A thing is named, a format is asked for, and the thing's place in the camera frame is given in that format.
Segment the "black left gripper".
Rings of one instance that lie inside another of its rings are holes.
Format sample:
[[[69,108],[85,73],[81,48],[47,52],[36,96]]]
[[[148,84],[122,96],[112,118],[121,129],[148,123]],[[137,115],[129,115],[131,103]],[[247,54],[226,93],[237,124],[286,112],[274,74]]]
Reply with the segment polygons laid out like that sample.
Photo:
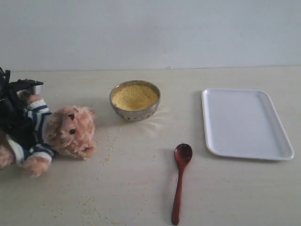
[[[16,141],[32,141],[32,120],[24,115],[26,101],[21,90],[32,92],[35,80],[10,81],[10,70],[0,71],[0,128]]]

